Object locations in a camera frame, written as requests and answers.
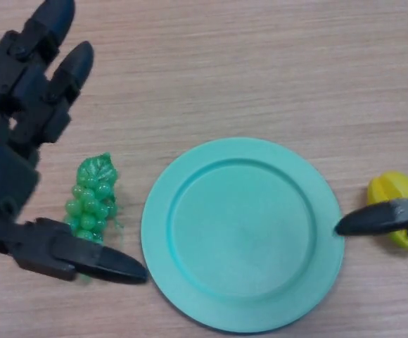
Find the wood grain surface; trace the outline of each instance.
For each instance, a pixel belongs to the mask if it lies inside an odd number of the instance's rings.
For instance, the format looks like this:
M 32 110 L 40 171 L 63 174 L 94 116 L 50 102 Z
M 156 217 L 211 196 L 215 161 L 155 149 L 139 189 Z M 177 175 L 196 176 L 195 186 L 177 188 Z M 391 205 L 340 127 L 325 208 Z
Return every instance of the wood grain surface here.
M 0 37 L 38 4 L 0 0 Z M 82 40 L 94 45 L 93 72 L 73 122 L 43 148 L 43 179 L 22 219 L 60 219 L 78 164 L 111 151 L 123 250 L 143 259 L 140 218 L 156 177 L 220 137 L 297 151 L 344 212 L 364 204 L 374 175 L 408 174 L 408 0 L 77 0 L 61 55 Z M 0 256 L 0 338 L 221 335 L 180 315 L 152 282 L 83 287 Z M 347 240 L 324 302 L 265 336 L 408 337 L 408 255 L 384 239 Z

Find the green grapes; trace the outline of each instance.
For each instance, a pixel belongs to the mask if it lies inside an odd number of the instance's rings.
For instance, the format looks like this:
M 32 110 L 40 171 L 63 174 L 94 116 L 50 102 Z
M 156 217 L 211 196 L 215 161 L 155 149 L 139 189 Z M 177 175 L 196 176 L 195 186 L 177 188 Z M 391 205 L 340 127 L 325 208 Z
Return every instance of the green grapes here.
M 88 230 L 79 230 L 76 234 L 76 237 L 86 239 L 87 241 L 93 241 L 94 239 L 93 233 Z
M 103 243 L 108 221 L 117 215 L 113 192 L 117 177 L 110 154 L 87 158 L 79 166 L 76 185 L 71 189 L 74 199 L 65 204 L 67 215 L 63 219 L 75 236 Z
M 66 213 L 72 217 L 80 216 L 82 213 L 82 205 L 76 199 L 71 199 L 66 202 L 65 205 Z

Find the plate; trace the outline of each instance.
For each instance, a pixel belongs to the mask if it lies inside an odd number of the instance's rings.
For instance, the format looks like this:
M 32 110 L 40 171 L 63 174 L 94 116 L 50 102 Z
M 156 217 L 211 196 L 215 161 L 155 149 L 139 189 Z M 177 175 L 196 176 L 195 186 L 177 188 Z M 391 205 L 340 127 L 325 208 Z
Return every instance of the plate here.
M 344 241 L 338 202 L 296 153 L 229 138 L 176 159 L 144 207 L 141 244 L 160 291 L 218 330 L 263 332 L 312 310 L 331 289 Z

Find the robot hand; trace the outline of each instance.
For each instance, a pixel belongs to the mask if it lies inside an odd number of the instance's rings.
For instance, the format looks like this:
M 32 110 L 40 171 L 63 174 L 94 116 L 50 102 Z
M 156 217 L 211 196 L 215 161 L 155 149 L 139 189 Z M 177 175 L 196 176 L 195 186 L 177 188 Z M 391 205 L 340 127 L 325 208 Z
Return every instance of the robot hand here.
M 347 214 L 336 226 L 342 236 L 378 235 L 397 230 L 408 234 L 408 199 L 366 206 Z
M 147 273 L 138 261 L 73 237 L 64 223 L 40 218 L 15 224 L 39 180 L 39 148 L 55 143 L 68 126 L 68 111 L 93 65 L 93 49 L 82 42 L 51 80 L 44 75 L 74 13 L 74 0 L 46 0 L 22 32 L 7 32 L 0 41 L 0 253 L 23 269 L 63 280 L 83 273 L 111 282 L 145 282 Z

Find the plastic grapes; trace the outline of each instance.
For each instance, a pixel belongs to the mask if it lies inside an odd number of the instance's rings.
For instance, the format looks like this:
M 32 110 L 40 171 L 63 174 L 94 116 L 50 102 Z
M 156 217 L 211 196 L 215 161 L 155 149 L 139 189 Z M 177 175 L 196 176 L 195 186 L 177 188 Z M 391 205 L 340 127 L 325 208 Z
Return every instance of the plastic grapes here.
M 75 236 L 103 243 L 108 221 L 114 220 L 117 214 L 113 190 L 117 177 L 109 153 L 87 158 L 81 163 L 63 219 Z

